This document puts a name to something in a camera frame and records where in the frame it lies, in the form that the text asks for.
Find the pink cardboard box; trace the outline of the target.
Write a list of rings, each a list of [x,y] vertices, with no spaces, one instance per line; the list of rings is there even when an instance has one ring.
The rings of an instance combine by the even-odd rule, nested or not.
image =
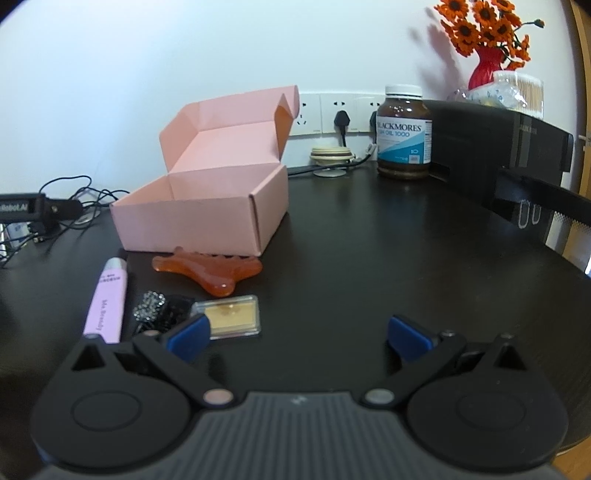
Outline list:
[[[160,132],[166,174],[111,206],[123,248],[260,256],[287,213],[297,86],[189,103]]]

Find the black plug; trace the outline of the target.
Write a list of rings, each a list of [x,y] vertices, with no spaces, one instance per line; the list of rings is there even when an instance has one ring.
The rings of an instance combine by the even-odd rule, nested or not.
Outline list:
[[[346,110],[339,110],[337,114],[335,114],[335,130],[339,132],[342,147],[346,147],[346,132],[348,131],[349,123],[351,123],[351,119],[349,118],[349,114],[346,112]]]
[[[373,144],[377,144],[377,110],[370,115],[370,138]]]

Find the black box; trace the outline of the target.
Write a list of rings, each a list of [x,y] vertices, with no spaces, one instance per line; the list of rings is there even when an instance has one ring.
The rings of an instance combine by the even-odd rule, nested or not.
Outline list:
[[[502,172],[559,186],[571,170],[573,135],[543,120],[469,102],[425,105],[433,120],[430,174],[473,199],[494,198]]]

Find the black plug left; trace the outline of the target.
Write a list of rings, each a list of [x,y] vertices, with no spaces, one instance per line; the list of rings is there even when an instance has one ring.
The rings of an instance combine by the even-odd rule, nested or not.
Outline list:
[[[349,123],[351,123],[351,119],[349,118],[349,114],[346,112],[346,110],[339,110],[337,114],[335,114],[335,130],[339,132],[342,147],[346,147],[346,132],[348,131]]]

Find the plastic bag on box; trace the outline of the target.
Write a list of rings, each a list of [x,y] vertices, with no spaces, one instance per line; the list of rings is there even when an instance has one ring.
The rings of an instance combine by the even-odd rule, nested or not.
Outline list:
[[[509,109],[515,105],[516,98],[511,87],[490,84],[472,90],[456,89],[447,97],[447,100]]]

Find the wooden door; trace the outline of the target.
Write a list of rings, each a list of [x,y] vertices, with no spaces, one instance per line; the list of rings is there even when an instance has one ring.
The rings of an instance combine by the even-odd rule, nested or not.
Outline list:
[[[590,198],[590,2],[561,2],[574,55],[577,92],[576,168],[573,189]]]

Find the black rhinestone hair clip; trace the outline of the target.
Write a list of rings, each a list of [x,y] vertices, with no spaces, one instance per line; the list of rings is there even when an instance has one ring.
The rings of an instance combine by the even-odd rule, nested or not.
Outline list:
[[[188,318],[193,304],[194,300],[190,297],[147,291],[132,310],[135,321],[133,334],[149,330],[167,332]]]

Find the cotton swab container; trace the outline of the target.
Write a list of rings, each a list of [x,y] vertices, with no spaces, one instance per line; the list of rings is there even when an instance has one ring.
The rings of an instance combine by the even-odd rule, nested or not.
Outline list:
[[[516,71],[497,71],[493,79],[495,96],[503,107],[538,119],[544,118],[542,80]]]

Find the red vase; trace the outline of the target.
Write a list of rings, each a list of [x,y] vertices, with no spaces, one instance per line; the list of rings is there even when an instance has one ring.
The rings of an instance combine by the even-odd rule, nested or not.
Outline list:
[[[492,83],[494,73],[502,69],[502,63],[504,61],[504,53],[498,47],[478,47],[476,53],[479,57],[479,63],[469,79],[469,90],[474,90]]]

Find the purple cosmetic tube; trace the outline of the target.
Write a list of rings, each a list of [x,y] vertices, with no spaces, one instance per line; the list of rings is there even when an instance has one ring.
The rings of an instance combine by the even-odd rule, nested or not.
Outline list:
[[[127,281],[127,252],[120,249],[102,269],[86,316],[84,336],[99,335],[107,344],[120,342]]]

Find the brown supplement bottle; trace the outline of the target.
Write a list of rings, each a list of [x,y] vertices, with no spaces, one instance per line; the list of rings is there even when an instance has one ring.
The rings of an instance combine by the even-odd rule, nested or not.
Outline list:
[[[422,88],[388,85],[385,94],[376,116],[378,171],[402,179],[427,177],[433,121]]]

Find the black plug right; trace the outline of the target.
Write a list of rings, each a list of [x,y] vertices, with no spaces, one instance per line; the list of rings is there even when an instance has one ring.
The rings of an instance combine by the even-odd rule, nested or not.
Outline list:
[[[377,110],[370,115],[370,138],[373,144],[377,144]]]

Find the white wall socket strip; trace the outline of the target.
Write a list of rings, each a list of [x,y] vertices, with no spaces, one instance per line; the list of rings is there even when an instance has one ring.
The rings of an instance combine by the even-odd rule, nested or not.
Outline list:
[[[379,93],[301,93],[300,113],[294,119],[290,136],[337,134],[335,124],[339,112],[346,112],[347,133],[370,133],[370,118],[385,100]]]

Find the orange artificial flowers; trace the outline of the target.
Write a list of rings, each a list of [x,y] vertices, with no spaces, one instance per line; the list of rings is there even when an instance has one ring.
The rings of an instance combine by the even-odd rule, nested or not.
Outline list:
[[[438,1],[433,9],[453,48],[468,58],[473,53],[500,55],[502,70],[516,71],[531,61],[531,38],[524,27],[544,29],[542,19],[522,20],[512,1]]]

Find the orange translucent comb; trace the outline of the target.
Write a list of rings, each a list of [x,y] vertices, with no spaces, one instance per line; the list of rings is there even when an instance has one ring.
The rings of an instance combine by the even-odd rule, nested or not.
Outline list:
[[[181,247],[176,247],[169,256],[154,256],[151,265],[156,272],[190,278],[216,298],[229,297],[238,282],[263,271],[263,263],[256,256],[209,255]]]

